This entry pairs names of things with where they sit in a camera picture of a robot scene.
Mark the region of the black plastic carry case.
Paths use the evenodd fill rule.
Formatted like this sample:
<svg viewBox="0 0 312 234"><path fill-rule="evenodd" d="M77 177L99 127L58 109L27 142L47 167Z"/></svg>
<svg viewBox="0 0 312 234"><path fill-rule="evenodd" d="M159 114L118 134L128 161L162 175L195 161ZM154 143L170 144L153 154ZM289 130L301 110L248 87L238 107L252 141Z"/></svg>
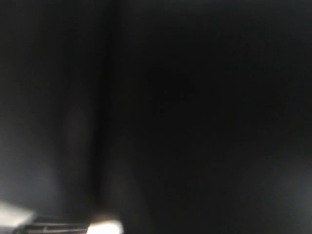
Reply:
<svg viewBox="0 0 312 234"><path fill-rule="evenodd" d="M0 198L128 234L311 233L311 1L1 1Z"/></svg>

